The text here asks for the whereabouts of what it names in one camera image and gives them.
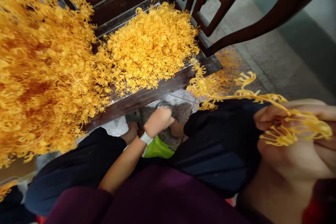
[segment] white wristband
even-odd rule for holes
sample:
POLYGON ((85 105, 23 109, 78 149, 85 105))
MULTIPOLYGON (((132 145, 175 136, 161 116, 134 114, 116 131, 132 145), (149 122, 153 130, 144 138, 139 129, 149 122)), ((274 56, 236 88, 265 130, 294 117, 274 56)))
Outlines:
POLYGON ((147 145, 149 145, 152 142, 153 138, 149 137, 145 131, 144 134, 140 137, 140 140, 144 141, 147 145))

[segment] human hand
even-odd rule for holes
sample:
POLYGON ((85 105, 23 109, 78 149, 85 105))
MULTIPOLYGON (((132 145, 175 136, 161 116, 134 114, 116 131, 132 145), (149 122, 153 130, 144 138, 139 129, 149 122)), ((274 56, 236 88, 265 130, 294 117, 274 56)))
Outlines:
MULTIPOLYGON (((308 111, 319 120, 329 124, 333 131, 331 140, 315 139, 305 141, 308 133, 298 134, 298 141, 291 146, 273 146, 266 144, 264 139, 258 141, 258 150, 264 161, 286 178, 323 179, 336 175, 336 106, 328 106, 322 101, 304 99, 282 104, 287 109, 308 111)), ((254 115, 258 129, 269 130, 275 119, 280 120, 284 127, 291 127, 295 121, 285 122, 286 112, 272 105, 262 108, 254 115)))
POLYGON ((147 135, 154 138, 162 130, 168 128, 174 122, 171 114, 172 111, 169 108, 161 107, 155 110, 143 126, 147 135))

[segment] sandal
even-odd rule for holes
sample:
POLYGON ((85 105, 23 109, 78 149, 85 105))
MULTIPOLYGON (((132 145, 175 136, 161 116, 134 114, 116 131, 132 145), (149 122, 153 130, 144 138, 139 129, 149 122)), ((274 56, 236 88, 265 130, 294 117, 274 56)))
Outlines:
POLYGON ((136 122, 139 128, 142 128, 143 122, 142 122, 142 116, 140 113, 140 110, 134 110, 131 113, 128 113, 125 115, 126 122, 131 123, 131 122, 136 122))
POLYGON ((167 109, 170 109, 170 110, 171 110, 171 114, 172 114, 171 116, 172 116, 173 118, 176 118, 176 119, 177 119, 177 114, 176 114, 176 112, 175 112, 173 106, 172 106, 169 102, 167 102, 167 101, 161 101, 161 102, 159 102, 159 103, 155 106, 155 109, 158 109, 158 108, 160 108, 160 107, 165 107, 165 108, 167 108, 167 109))
MULTIPOLYGON (((158 109, 158 108, 161 108, 161 107, 165 107, 167 109, 170 109, 171 114, 172 114, 171 116, 177 120, 177 114, 176 114, 173 106, 169 102, 161 101, 155 106, 155 109, 158 109)), ((172 131, 170 130, 170 127, 168 127, 167 130, 168 130, 168 133, 169 133, 170 137, 176 138, 175 136, 173 136, 172 131)))

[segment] lap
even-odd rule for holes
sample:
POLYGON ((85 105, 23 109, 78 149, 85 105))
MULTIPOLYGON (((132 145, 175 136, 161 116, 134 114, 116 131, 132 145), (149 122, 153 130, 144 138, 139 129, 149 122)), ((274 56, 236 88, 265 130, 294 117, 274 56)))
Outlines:
MULTIPOLYGON (((189 139, 168 160, 141 158, 135 172, 151 164, 172 166, 188 173, 224 197, 232 197, 254 175, 260 156, 253 115, 261 107, 249 100, 227 100, 215 111, 197 111, 184 132, 189 139)), ((48 163, 33 179, 27 208, 47 216, 61 193, 73 186, 97 187, 113 162, 123 152, 122 138, 98 128, 79 146, 48 163)))
POLYGON ((185 124, 189 139, 170 164, 230 198, 253 178, 260 162, 253 115, 268 104, 225 100, 215 111, 197 111, 185 124))
MULTIPOLYGON (((27 209, 47 216, 63 191, 75 186, 98 187, 125 147, 122 138, 97 128, 76 149, 52 160, 34 177, 26 194, 27 209)), ((160 162, 161 159, 155 157, 141 158, 135 172, 160 162)))

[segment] purple clothing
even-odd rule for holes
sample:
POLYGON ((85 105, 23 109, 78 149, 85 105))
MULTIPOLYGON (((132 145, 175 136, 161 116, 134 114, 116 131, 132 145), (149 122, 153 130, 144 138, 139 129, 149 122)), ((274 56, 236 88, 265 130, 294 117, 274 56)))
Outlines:
POLYGON ((250 223, 225 199, 192 176, 150 166, 114 196, 90 187, 62 193, 45 224, 250 223))

